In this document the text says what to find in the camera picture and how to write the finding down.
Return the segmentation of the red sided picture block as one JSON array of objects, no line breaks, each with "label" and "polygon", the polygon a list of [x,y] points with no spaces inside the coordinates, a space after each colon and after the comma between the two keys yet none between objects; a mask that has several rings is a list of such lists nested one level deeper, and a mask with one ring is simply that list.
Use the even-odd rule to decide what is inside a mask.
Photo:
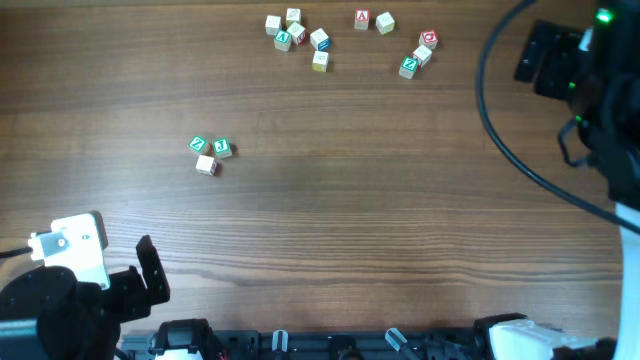
[{"label": "red sided picture block", "polygon": [[209,175],[209,176],[214,176],[216,172],[216,168],[217,168],[217,162],[214,157],[210,157],[207,155],[200,155],[198,157],[198,160],[196,162],[197,172],[201,174]]}]

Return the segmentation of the green Z block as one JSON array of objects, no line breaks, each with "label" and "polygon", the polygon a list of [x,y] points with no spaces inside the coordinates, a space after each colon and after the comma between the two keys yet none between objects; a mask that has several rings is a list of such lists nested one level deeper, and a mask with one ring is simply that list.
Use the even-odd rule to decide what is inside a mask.
[{"label": "green Z block", "polygon": [[210,143],[206,138],[194,135],[189,141],[188,147],[199,155],[205,155],[210,150]]},{"label": "green Z block", "polygon": [[412,79],[418,68],[419,62],[415,58],[406,56],[401,62],[399,75],[406,79]]}]

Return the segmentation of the green J letter block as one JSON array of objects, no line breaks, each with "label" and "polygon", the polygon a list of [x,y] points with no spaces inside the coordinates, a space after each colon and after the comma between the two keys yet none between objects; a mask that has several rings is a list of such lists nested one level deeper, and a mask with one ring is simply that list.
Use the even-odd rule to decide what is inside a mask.
[{"label": "green J letter block", "polygon": [[212,148],[214,155],[218,158],[228,158],[233,155],[233,147],[225,137],[214,140],[212,142]]}]

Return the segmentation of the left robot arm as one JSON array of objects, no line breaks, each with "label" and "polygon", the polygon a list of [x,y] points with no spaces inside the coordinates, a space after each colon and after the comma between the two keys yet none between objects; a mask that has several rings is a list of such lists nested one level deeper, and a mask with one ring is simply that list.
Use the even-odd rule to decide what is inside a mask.
[{"label": "left robot arm", "polygon": [[204,319],[165,323],[141,345],[125,345],[124,323],[146,318],[170,299],[149,236],[136,246],[140,264],[110,275],[111,286],[77,280],[62,266],[38,267],[1,291],[1,358],[225,359],[228,351]]}]

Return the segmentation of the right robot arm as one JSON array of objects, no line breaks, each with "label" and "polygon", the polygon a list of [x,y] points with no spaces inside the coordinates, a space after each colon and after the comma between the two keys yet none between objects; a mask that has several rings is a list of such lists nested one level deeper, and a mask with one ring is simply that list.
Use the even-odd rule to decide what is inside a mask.
[{"label": "right robot arm", "polygon": [[478,60],[475,98],[486,133],[507,160],[562,200],[618,226],[622,288],[615,339],[572,337],[520,314],[477,321],[484,359],[636,359],[639,356],[639,4],[601,1],[593,25],[583,31],[539,21],[531,29],[514,73],[541,96],[566,101],[571,118],[557,141],[570,167],[592,167],[607,181],[615,209],[579,198],[530,169],[502,141],[486,107],[484,80],[501,33],[530,7],[521,1],[491,31]]}]

